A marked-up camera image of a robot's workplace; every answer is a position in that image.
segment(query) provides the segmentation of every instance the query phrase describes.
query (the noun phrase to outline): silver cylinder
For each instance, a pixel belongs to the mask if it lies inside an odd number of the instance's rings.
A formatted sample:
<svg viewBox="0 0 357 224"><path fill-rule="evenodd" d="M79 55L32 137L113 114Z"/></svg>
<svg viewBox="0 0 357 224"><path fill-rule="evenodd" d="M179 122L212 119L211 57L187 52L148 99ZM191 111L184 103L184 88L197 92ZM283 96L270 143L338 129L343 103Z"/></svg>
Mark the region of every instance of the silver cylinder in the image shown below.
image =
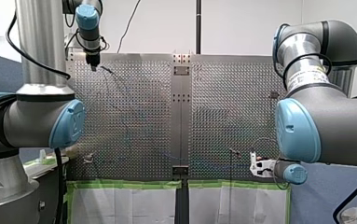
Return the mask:
<svg viewBox="0 0 357 224"><path fill-rule="evenodd" d="M65 72L62 2L16 0L21 49L36 61ZM22 57L24 85L18 94L73 94L65 77Z"/></svg>
<svg viewBox="0 0 357 224"><path fill-rule="evenodd" d="M321 50L319 40L308 34L297 34L284 40L278 50L278 62L285 68L297 57ZM286 73L286 86L292 91L302 85L328 82L323 65L318 56L308 56L295 62Z"/></svg>

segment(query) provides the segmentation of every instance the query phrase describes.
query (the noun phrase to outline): robot end effector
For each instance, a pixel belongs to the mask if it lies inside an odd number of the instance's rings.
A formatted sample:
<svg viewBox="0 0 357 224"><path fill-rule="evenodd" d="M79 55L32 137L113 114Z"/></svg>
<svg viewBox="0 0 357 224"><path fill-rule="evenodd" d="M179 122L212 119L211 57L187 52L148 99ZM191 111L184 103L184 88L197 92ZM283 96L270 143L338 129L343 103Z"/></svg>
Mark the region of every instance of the robot end effector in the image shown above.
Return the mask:
<svg viewBox="0 0 357 224"><path fill-rule="evenodd" d="M86 62L91 70L95 71L100 64L99 23L103 14L103 2L101 0L62 0L63 13L74 14L78 26L75 33L76 41L86 53Z"/></svg>

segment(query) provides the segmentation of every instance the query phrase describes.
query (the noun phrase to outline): light blue joint cap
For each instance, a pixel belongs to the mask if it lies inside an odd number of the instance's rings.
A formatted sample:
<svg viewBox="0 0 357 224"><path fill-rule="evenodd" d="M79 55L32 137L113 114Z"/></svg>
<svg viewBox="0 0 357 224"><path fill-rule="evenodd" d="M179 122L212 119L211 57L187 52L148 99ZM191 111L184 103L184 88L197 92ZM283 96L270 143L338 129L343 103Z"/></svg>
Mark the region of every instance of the light blue joint cap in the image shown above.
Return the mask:
<svg viewBox="0 0 357 224"><path fill-rule="evenodd" d="M72 146L82 135L85 123L85 107L73 100L67 104L57 118L49 137L49 147Z"/></svg>
<svg viewBox="0 0 357 224"><path fill-rule="evenodd" d="M300 164L291 164L283 171L283 179L286 182L301 185L307 180L307 170Z"/></svg>
<svg viewBox="0 0 357 224"><path fill-rule="evenodd" d="M318 161L321 140L308 110L297 100L288 98L278 102L275 115L282 155L296 161Z"/></svg>
<svg viewBox="0 0 357 224"><path fill-rule="evenodd" d="M100 15L94 6L84 4L76 8L76 23L79 28L93 30L99 22Z"/></svg>

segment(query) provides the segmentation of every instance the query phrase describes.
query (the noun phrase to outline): perforated metal panel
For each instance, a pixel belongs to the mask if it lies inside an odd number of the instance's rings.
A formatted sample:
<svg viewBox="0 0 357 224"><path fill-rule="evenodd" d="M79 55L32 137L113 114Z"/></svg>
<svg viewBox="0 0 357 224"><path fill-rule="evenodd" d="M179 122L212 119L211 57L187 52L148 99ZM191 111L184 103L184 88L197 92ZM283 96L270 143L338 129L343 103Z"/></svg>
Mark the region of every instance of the perforated metal panel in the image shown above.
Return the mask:
<svg viewBox="0 0 357 224"><path fill-rule="evenodd" d="M87 119L71 179L171 179L172 165L181 163L190 178L230 178L231 168L231 177L248 179L251 144L275 138L274 107L284 89L270 57L193 55L189 75L180 77L172 55L103 54L101 66L112 74L100 66L91 72L83 54L72 58ZM230 163L230 149L241 158ZM254 149L278 156L272 142Z"/></svg>
<svg viewBox="0 0 357 224"><path fill-rule="evenodd" d="M87 117L70 178L171 179L172 56L103 54L112 73L72 58Z"/></svg>
<svg viewBox="0 0 357 224"><path fill-rule="evenodd" d="M271 95L279 94L277 99ZM191 178L251 178L250 148L275 139L274 108L284 95L269 57L194 56L189 143ZM230 149L242 157L232 157ZM277 158L275 143L260 141L258 155Z"/></svg>

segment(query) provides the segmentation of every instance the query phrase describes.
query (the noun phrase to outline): vertical pole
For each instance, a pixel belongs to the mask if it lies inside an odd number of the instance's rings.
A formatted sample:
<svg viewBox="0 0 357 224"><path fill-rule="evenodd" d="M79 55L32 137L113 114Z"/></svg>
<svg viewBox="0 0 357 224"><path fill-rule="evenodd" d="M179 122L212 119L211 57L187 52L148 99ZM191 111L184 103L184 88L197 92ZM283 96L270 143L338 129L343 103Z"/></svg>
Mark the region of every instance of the vertical pole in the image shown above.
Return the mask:
<svg viewBox="0 0 357 224"><path fill-rule="evenodd" d="M196 54L201 54L201 0L196 1Z"/></svg>
<svg viewBox="0 0 357 224"><path fill-rule="evenodd" d="M16 0L21 49L39 63L65 71L62 1ZM23 95L73 94L67 80L21 58Z"/></svg>

